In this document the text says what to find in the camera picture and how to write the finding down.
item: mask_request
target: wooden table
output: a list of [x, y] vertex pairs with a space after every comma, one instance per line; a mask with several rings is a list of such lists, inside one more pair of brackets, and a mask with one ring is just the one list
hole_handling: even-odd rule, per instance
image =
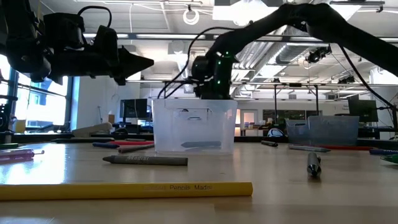
[[[395, 223], [398, 166], [364, 151], [322, 157], [307, 177], [307, 152], [236, 143], [232, 156], [189, 156], [188, 167], [103, 162], [112, 149], [36, 144], [34, 161], [0, 165], [0, 184], [63, 182], [253, 182], [252, 197], [0, 202], [2, 223]], [[153, 150], [136, 152], [153, 155]]]

